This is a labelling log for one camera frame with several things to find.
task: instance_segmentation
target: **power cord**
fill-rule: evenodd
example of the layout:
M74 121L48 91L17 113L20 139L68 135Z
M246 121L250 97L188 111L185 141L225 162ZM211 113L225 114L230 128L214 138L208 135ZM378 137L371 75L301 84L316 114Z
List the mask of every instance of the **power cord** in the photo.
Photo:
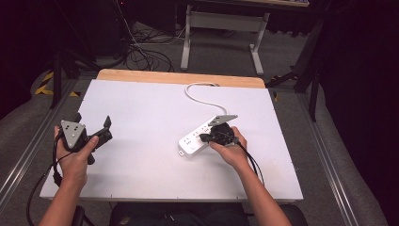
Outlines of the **power cord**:
M32 202L33 199L33 195L35 194L36 189L38 188L40 182L43 180L44 177L48 176L48 173L50 172L51 168L54 168L54 177L55 177L55 183L60 186L61 185L61 180L62 177L59 174L58 170L56 169L56 165L64 158L68 157L69 155L71 155L72 153L67 153L64 156L60 157L58 160L56 160L56 146L58 141L61 139L61 137L63 136L63 132L58 132L58 135L55 138L54 144L53 144L53 163L47 168L47 170L41 175L41 177L39 178L39 180L36 182L36 184L33 186L32 191L29 194L29 198L27 201L27 205L26 205L26 219L27 222L29 223L30 226L35 226L35 224L32 221L32 218L30 216L30 204ZM94 224L90 221L90 219L84 215L84 221L85 223L87 223L89 226L94 226Z
M219 86L218 84L216 84L216 83L209 83L209 82L192 83L192 84L189 84L187 87L185 87L185 90L184 90L184 91L185 91L185 94L186 94L190 99L192 99L192 100L194 100L194 101L196 101L196 102L200 102L200 103L203 103L203 104L206 104L206 105L218 106L218 107L220 107L220 108L223 109L223 111L225 112L225 115L229 115L229 110L228 110L225 106L223 106L223 105L218 105L218 104L214 104L214 103L211 103L211 102L205 102L205 101L202 101L202 100L199 100L199 99L193 97L193 96L190 94L189 89L190 89L192 86L198 86L198 85L210 85L210 86L214 86L214 87L220 87L220 86Z

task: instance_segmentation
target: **hand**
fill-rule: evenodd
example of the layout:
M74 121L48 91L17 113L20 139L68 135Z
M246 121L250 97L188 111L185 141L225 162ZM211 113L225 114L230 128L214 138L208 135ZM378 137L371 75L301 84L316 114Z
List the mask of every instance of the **hand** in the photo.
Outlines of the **hand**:
M58 134L59 128L55 127L55 137ZM77 189L82 189L88 180L87 168L88 168L88 156L91 151L96 147L99 138L97 136L93 137L88 144L80 150L78 153L71 153L65 158L59 161L59 165L62 169L63 179L62 185L69 185L76 187ZM59 140L56 145L56 158L60 159L63 156L69 154L62 142Z
M243 145L244 148L247 148L247 141L241 135L240 131L238 131L237 127L233 126L231 129L234 132L234 135L238 137L241 145ZM209 142L209 146L215 149L222 156L223 160L225 160L226 163L234 167L236 170L246 166L249 167L247 155L240 146L223 146L213 141Z

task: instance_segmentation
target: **power strip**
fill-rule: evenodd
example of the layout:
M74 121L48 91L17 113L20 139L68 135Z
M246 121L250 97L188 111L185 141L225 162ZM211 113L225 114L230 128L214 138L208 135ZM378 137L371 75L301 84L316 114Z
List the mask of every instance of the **power strip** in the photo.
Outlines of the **power strip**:
M206 123L200 125L197 129L187 134L179 140L179 155L187 158L194 157L197 153L208 146L208 143L200 140L200 134L210 134L212 126L208 124L213 121L215 117L212 117Z

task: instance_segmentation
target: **white cable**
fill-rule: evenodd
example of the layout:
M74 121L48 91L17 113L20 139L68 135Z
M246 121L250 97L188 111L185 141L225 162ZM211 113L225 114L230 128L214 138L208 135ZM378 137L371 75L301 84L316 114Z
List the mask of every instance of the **white cable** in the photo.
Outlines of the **white cable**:
M199 99L193 97L193 96L188 92L188 89L190 89L190 87L196 86L196 85L211 85L211 86L214 86L214 87L219 87L218 84L216 84L216 83L209 83L209 82L192 83L192 84L189 84L189 85L185 88L185 94L186 94L189 98L191 98L192 100L194 100L194 101L196 101L196 102L200 102L200 103L203 103L203 104L206 104L206 105L218 106L218 107L220 107L220 108L223 109L223 111L225 112L225 115L229 115L229 110L228 110L226 107L224 107L223 105L218 105L218 104L214 104L214 103L211 103L211 102L205 102L205 101L202 101L202 100L199 100Z

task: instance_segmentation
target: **wooden table edge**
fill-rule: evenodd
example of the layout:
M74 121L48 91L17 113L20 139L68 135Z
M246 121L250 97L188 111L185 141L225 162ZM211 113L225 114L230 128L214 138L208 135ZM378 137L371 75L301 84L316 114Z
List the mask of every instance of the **wooden table edge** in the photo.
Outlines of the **wooden table edge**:
M103 69L99 72L97 80L184 85L198 82L209 82L217 83L219 86L223 87L265 89L264 81L258 77L197 73L160 73Z

